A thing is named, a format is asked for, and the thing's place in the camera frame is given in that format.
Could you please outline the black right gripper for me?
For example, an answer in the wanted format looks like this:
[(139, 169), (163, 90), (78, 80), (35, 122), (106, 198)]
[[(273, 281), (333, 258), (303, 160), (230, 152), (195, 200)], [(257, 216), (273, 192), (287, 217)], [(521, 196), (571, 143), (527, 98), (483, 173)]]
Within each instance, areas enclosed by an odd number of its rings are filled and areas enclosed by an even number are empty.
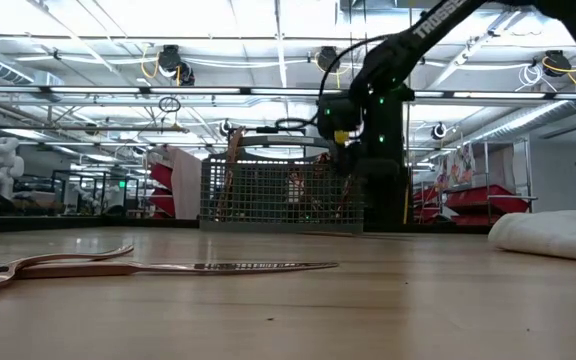
[(328, 142), (334, 169), (341, 175), (401, 172), (403, 103), (412, 99), (405, 85), (371, 92), (358, 102), (346, 93), (323, 95), (317, 129)]

